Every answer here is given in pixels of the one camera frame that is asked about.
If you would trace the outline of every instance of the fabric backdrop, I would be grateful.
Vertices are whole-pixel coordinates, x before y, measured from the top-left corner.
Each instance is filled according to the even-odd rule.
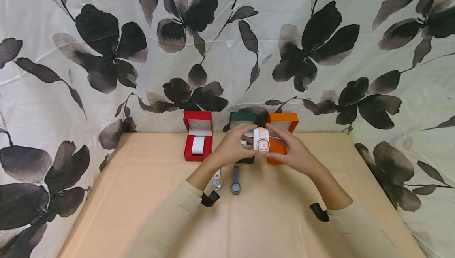
[[[56,257],[122,132],[182,132],[185,110],[350,133],[452,257],[453,1],[1,0],[0,257]]]

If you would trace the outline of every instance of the sleeve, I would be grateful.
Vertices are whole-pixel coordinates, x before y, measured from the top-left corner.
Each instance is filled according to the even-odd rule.
[[[183,181],[147,219],[128,258],[164,258],[175,238],[194,216],[203,192]]]
[[[362,258],[403,258],[361,205],[353,202],[342,210],[327,210],[336,231],[346,237],[353,251]]]

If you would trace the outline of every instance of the gray watch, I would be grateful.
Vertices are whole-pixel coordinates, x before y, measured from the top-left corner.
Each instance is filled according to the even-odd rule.
[[[239,183],[239,167],[234,165],[234,178],[231,185],[231,192],[233,195],[240,195],[240,191],[242,191],[242,188],[240,188]]]

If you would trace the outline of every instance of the square watch face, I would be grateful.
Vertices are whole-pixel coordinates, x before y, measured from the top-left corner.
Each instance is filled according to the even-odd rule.
[[[258,141],[258,150],[261,151],[269,150],[269,141],[267,141],[267,139],[260,139]]]

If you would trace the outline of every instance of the person's right hand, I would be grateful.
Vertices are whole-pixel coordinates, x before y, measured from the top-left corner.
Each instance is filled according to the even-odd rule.
[[[288,165],[290,168],[293,168],[295,171],[303,173],[309,177],[317,175],[325,169],[319,160],[317,160],[303,144],[303,142],[291,134],[289,130],[273,126],[273,124],[266,124],[266,127],[269,129],[269,136],[278,136],[282,139],[281,141],[279,139],[272,138],[273,141],[277,141],[288,148],[287,154],[267,153],[267,157],[276,159],[279,162]]]

